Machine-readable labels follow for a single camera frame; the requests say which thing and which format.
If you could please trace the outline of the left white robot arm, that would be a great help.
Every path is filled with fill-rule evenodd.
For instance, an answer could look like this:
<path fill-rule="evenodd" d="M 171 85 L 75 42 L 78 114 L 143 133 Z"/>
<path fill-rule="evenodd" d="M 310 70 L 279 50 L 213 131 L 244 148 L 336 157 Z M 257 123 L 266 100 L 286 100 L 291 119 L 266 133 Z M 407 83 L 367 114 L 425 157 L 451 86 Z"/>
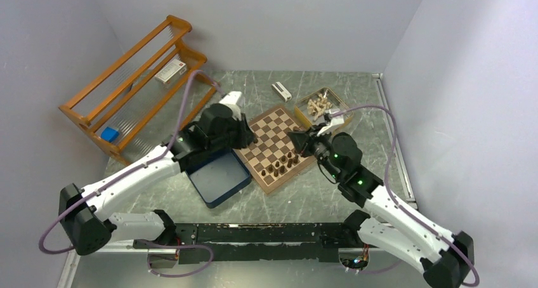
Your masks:
<path fill-rule="evenodd" d="M 159 247 L 171 245 L 175 225 L 163 210 L 120 216 L 120 204 L 154 183 L 201 167 L 219 151 L 246 148 L 254 139 L 239 105 L 214 103 L 198 121 L 122 171 L 84 188 L 73 183 L 65 186 L 58 217 L 72 248 L 85 256 L 108 242 L 130 238 L 152 240 Z"/>

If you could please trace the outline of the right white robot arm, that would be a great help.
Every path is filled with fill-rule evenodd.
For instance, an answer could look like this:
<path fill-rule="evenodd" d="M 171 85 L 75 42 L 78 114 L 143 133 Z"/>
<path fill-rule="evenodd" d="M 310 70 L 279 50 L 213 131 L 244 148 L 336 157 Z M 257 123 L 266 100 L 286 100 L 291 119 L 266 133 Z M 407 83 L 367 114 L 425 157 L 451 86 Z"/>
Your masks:
<path fill-rule="evenodd" d="M 316 158 L 338 190 L 360 210 L 345 221 L 343 240 L 380 248 L 417 270 L 430 287 L 460 287 L 473 271 L 473 239 L 454 234 L 423 216 L 361 164 L 362 151 L 347 133 L 320 134 L 320 128 L 290 131 L 296 153 Z"/>

